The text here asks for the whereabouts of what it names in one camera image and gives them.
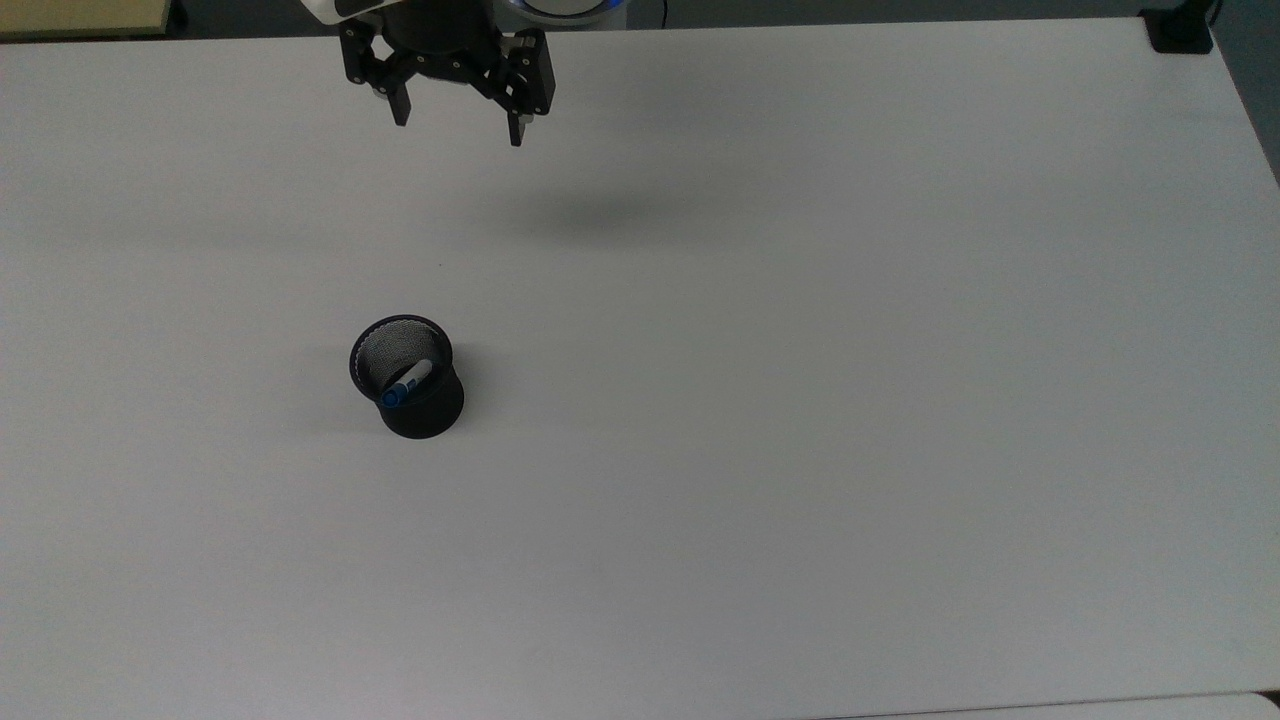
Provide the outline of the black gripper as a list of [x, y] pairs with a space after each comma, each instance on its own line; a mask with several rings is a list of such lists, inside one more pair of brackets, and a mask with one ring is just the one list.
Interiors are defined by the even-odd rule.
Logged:
[[498, 31], [489, 1], [399, 1], [383, 19], [339, 23], [347, 79], [367, 86], [408, 124], [406, 85], [417, 73], [471, 83], [506, 114], [509, 145], [520, 147], [527, 126], [550, 111], [556, 76], [545, 31]]

